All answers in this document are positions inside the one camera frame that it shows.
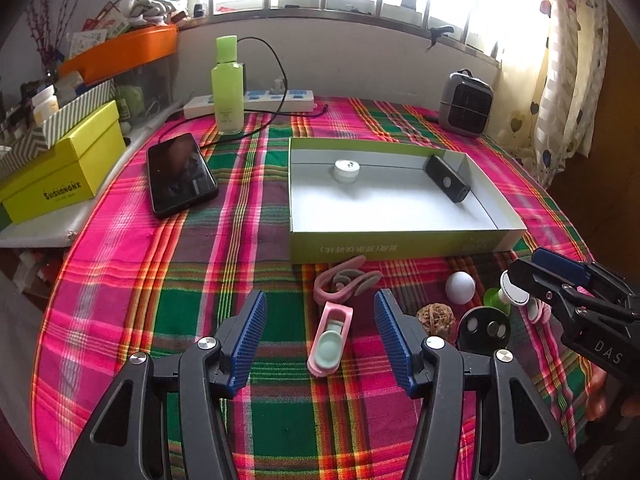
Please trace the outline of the black round disc with holes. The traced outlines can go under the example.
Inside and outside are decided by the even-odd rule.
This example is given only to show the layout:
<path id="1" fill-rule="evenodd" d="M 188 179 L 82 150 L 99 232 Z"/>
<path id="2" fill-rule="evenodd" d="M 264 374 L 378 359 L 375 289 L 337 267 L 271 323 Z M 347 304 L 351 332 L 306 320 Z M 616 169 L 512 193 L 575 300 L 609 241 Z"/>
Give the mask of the black round disc with holes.
<path id="1" fill-rule="evenodd" d="M 474 307 L 460 318 L 456 347 L 463 352 L 491 356 L 508 346 L 509 318 L 494 307 Z"/>

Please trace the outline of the white ball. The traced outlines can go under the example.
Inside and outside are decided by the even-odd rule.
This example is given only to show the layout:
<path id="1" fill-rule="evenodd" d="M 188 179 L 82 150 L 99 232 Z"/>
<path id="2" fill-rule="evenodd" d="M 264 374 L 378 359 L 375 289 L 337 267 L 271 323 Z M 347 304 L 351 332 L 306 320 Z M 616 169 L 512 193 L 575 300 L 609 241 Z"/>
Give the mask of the white ball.
<path id="1" fill-rule="evenodd" d="M 445 284 L 448 300 L 453 304 L 468 304 L 475 296 L 474 278 L 464 271 L 454 272 Z"/>

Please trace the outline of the brown walnut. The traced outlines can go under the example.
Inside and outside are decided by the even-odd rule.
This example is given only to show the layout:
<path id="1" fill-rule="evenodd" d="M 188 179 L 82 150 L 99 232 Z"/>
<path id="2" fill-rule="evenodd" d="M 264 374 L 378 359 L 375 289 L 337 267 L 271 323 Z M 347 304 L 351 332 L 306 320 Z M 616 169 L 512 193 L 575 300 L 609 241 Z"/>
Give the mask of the brown walnut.
<path id="1" fill-rule="evenodd" d="M 428 304 L 416 312 L 416 318 L 428 336 L 439 336 L 446 341 L 454 341 L 457 320 L 454 311 L 446 304 Z"/>

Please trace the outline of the pink curved clip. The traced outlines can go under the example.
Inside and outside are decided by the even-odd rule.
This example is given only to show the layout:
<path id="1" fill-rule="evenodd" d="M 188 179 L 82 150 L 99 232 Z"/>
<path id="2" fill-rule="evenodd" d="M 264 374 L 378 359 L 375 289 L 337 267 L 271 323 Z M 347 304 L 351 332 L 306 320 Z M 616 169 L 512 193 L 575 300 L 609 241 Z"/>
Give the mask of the pink curved clip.
<path id="1" fill-rule="evenodd" d="M 366 256 L 359 255 L 320 273 L 314 280 L 314 302 L 319 306 L 327 302 L 346 304 L 350 298 L 378 284 L 383 277 L 382 272 L 363 271 L 362 266 L 366 262 Z"/>

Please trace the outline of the pink clip with mint pad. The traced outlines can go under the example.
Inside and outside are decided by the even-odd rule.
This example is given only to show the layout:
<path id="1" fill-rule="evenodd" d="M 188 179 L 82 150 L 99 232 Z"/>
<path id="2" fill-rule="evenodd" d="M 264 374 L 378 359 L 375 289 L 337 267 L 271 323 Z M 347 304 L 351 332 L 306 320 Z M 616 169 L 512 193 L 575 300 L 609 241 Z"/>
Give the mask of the pink clip with mint pad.
<path id="1" fill-rule="evenodd" d="M 341 365 L 350 324 L 351 307 L 327 302 L 323 308 L 318 330 L 307 359 L 307 368 L 314 377 L 326 377 Z"/>

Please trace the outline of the pink small clip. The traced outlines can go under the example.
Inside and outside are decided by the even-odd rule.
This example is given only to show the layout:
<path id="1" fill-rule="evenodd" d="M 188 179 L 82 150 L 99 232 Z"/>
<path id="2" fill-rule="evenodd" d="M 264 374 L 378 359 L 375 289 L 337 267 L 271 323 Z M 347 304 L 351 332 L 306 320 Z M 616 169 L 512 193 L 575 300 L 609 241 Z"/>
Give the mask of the pink small clip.
<path id="1" fill-rule="evenodd" d="M 544 324 L 548 323 L 551 318 L 551 308 L 543 301 L 530 297 L 526 306 L 526 314 L 532 324 Z"/>

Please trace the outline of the green white cardboard tray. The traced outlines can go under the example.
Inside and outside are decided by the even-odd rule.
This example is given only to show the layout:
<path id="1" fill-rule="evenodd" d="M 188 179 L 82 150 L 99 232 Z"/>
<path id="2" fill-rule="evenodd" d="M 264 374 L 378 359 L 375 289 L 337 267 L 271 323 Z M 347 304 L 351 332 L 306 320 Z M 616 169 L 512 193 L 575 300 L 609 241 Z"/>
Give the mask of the green white cardboard tray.
<path id="1" fill-rule="evenodd" d="M 425 173 L 431 155 L 470 186 L 462 203 L 454 204 Z M 359 162 L 355 183 L 334 179 L 337 159 Z M 526 232 L 506 196 L 468 154 L 384 141 L 291 139 L 288 210 L 294 263 L 508 252 Z"/>

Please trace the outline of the heart pattern curtain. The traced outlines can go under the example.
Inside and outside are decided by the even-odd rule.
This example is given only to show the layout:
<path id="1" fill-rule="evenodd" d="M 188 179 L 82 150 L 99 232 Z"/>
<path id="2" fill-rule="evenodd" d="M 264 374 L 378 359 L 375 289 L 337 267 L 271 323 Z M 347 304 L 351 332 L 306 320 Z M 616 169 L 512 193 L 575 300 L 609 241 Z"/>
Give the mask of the heart pattern curtain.
<path id="1" fill-rule="evenodd" d="M 487 133 L 544 188 L 590 153 L 608 60 L 606 0 L 501 0 Z"/>

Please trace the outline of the plaid pink green tablecloth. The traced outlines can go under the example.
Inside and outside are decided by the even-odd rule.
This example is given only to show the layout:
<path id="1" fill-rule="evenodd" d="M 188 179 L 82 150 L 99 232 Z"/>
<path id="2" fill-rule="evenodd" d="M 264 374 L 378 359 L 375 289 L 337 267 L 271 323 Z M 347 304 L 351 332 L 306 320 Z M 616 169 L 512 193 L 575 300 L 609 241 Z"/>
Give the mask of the plaid pink green tablecloth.
<path id="1" fill-rule="evenodd" d="M 68 253 L 44 315 L 32 378 L 38 465 L 60 476 L 113 376 L 136 351 L 159 358 L 213 333 L 255 288 L 268 321 L 250 381 L 224 407 L 243 479 L 397 479 L 420 405 L 396 386 L 370 318 L 354 300 L 343 363 L 309 375 L 320 318 L 318 266 L 294 266 L 288 248 L 288 141 L 293 136 L 431 145 L 469 154 L 526 224 L 514 254 L 544 246 L 575 260 L 589 249 L 544 190 L 495 143 L 450 136 L 431 111 L 326 98 L 318 118 L 276 122 L 257 136 L 218 144 L 209 118 L 170 122 L 163 138 L 191 133 L 219 183 L 216 200 L 157 220 L 146 154 L 138 151 L 107 188 Z"/>

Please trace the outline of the white round jar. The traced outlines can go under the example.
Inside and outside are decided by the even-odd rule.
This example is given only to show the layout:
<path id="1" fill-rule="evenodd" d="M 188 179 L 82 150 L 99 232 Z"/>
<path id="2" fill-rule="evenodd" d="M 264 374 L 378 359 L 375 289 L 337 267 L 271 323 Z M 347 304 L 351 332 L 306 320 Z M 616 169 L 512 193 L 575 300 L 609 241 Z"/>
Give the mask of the white round jar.
<path id="1" fill-rule="evenodd" d="M 360 165 L 356 160 L 337 159 L 334 162 L 333 177 L 338 183 L 355 183 L 359 177 Z"/>

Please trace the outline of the black smartphone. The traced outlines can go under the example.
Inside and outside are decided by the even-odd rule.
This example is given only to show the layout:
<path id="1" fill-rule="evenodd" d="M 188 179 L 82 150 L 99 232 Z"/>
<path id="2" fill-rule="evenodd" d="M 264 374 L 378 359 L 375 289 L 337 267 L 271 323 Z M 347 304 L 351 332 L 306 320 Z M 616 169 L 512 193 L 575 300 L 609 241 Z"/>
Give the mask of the black smartphone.
<path id="1" fill-rule="evenodd" d="M 191 133 L 152 145 L 146 169 L 154 217 L 165 219 L 218 196 L 219 186 Z"/>

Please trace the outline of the yellow shoe box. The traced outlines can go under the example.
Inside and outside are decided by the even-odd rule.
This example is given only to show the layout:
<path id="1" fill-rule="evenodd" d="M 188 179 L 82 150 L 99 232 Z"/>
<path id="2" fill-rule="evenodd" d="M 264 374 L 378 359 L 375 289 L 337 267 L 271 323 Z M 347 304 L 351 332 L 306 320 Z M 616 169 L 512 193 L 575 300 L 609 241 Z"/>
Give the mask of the yellow shoe box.
<path id="1" fill-rule="evenodd" d="M 13 223 L 23 223 L 90 200 L 124 151 L 118 108 L 111 101 L 3 179 L 1 206 Z"/>

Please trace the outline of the striped grey white box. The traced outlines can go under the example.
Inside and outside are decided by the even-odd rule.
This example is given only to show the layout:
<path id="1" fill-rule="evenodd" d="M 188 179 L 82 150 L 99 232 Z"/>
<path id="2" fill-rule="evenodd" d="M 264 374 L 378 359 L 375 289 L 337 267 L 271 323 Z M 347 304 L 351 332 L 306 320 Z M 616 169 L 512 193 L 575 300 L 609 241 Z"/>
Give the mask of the striped grey white box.
<path id="1" fill-rule="evenodd" d="M 49 151 L 63 136 L 79 125 L 100 106 L 115 99 L 114 79 L 109 79 L 69 102 L 40 127 L 16 141 L 1 157 L 2 179 L 14 174 L 40 154 Z"/>

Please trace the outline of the green lotion bottle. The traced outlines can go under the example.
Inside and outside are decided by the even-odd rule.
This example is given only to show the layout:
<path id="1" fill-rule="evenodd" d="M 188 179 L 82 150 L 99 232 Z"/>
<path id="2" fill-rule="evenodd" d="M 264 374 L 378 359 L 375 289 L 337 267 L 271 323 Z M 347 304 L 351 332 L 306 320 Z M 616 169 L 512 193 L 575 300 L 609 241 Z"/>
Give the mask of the green lotion bottle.
<path id="1" fill-rule="evenodd" d="M 238 62 L 238 37 L 216 39 L 216 65 L 212 69 L 214 113 L 221 134 L 244 128 L 244 70 Z"/>

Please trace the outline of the orange plastic tray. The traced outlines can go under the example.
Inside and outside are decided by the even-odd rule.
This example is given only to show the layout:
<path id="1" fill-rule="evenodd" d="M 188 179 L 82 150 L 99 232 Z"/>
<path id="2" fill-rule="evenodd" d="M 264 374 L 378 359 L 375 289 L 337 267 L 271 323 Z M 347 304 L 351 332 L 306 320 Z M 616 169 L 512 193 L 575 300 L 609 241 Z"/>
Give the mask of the orange plastic tray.
<path id="1" fill-rule="evenodd" d="M 152 26 L 106 40 L 65 61 L 58 78 L 77 72 L 85 84 L 96 84 L 177 51 L 176 25 Z"/>

